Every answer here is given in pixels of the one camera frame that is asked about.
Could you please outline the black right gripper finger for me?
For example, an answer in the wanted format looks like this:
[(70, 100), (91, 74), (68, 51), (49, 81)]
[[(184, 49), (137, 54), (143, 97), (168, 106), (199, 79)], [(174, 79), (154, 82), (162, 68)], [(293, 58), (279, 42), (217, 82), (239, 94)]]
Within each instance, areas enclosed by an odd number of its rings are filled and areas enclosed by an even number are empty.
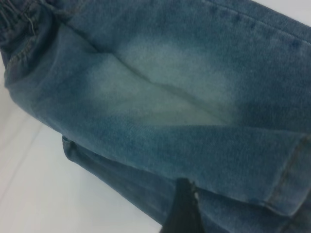
[(160, 230), (162, 233), (203, 233), (196, 187), (188, 179), (177, 179), (170, 213)]

